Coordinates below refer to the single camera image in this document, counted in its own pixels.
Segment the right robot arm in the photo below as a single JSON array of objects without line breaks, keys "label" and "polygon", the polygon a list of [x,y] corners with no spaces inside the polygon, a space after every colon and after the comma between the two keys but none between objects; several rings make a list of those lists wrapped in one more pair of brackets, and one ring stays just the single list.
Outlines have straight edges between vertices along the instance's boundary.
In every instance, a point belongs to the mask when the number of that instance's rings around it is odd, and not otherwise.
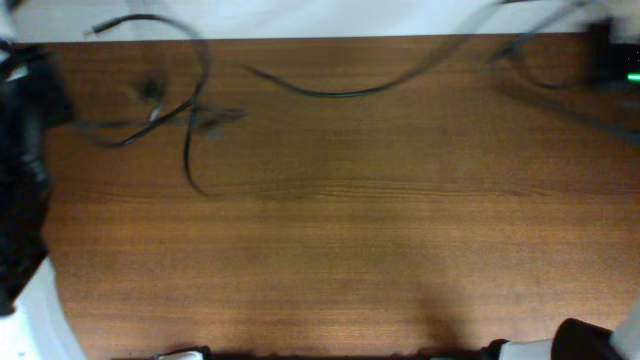
[{"label": "right robot arm", "polygon": [[[488,64],[494,67],[507,59],[519,75],[541,89],[564,89],[564,84],[539,81],[520,58],[520,48],[538,33],[570,15],[586,1],[549,15],[507,45],[496,50]],[[587,26],[590,55],[586,86],[594,91],[639,90],[639,5],[636,1],[595,1],[602,17]],[[553,338],[534,342],[498,339],[479,350],[479,359],[491,360],[626,360],[639,357],[639,308],[634,307],[617,330],[608,330],[578,319],[568,318]]]}]

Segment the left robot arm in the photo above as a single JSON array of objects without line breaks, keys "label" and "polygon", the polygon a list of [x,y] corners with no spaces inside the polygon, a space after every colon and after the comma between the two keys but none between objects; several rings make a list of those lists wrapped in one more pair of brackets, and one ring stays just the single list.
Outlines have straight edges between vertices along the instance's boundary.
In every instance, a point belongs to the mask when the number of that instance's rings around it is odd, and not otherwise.
[{"label": "left robot arm", "polygon": [[1,42],[1,356],[80,359],[43,239],[52,192],[48,129],[74,107],[46,50]]}]

